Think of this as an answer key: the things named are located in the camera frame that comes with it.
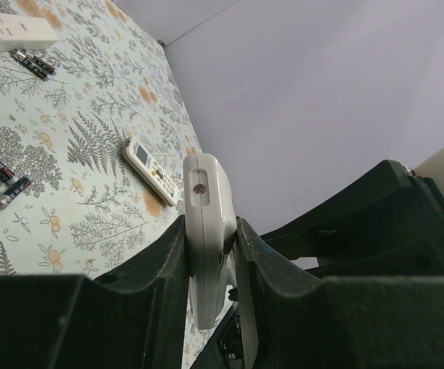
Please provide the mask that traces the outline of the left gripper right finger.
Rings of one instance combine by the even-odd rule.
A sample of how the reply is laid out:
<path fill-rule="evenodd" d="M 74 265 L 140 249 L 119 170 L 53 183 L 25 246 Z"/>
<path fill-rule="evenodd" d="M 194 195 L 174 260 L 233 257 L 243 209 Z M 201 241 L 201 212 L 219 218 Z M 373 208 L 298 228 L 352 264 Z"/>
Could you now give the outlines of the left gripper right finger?
<path fill-rule="evenodd" d="M 237 222 L 248 368 L 444 368 L 444 277 L 317 278 Z"/>

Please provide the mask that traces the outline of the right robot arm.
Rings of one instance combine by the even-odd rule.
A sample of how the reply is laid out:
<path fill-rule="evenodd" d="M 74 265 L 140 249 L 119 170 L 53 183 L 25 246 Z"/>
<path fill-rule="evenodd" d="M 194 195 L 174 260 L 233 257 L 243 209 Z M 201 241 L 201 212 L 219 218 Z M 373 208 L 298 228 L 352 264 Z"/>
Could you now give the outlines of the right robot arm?
<path fill-rule="evenodd" d="M 415 168 L 384 160 L 263 240 L 325 276 L 444 276 L 444 147 Z"/>

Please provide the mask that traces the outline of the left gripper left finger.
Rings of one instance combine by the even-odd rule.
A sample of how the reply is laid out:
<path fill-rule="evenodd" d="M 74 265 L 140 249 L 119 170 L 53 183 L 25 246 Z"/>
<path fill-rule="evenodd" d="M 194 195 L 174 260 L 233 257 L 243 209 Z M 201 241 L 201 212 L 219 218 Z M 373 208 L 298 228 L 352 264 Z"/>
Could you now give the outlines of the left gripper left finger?
<path fill-rule="evenodd" d="M 0 277 L 0 368 L 179 368 L 185 220 L 98 278 Z"/>

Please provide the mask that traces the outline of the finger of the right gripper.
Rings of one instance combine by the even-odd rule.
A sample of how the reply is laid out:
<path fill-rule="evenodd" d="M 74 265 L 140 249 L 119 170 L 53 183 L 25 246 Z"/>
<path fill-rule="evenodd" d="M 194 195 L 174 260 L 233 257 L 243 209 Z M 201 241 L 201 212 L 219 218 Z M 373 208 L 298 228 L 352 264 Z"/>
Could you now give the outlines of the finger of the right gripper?
<path fill-rule="evenodd" d="M 424 180 L 381 161 L 338 194 L 263 240 L 329 276 L 444 276 L 444 216 Z"/>

